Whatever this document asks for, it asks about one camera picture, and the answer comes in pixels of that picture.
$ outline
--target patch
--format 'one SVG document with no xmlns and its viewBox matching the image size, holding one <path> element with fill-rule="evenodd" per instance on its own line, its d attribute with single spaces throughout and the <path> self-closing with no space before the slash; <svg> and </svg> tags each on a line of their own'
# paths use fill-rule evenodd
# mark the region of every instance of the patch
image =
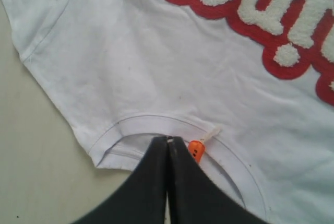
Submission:
<svg viewBox="0 0 334 224">
<path fill-rule="evenodd" d="M 207 19 L 226 18 L 236 32 L 264 46 L 263 65 L 279 79 L 310 66 L 316 93 L 334 105 L 334 0 L 166 0 Z"/>
</svg>

